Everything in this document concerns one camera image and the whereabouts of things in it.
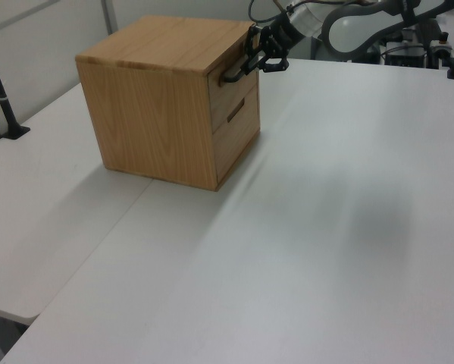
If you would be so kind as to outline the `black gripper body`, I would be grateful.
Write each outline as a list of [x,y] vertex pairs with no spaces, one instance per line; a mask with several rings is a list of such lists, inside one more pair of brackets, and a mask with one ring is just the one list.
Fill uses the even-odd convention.
[[291,49],[297,46],[305,35],[291,23],[287,13],[280,14],[260,35],[261,50],[269,58],[286,58]]

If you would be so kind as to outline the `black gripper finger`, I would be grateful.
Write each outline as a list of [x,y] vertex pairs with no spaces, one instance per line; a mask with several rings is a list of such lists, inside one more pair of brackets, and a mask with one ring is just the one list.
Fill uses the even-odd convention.
[[260,49],[258,47],[258,35],[261,32],[261,27],[257,24],[252,25],[246,36],[244,45],[244,61],[241,65],[241,71],[248,75],[256,69],[258,63],[258,53]]
[[269,58],[262,58],[259,61],[259,69],[264,73],[273,73],[285,71],[289,67],[289,62],[286,58],[280,59],[277,63],[269,62]]

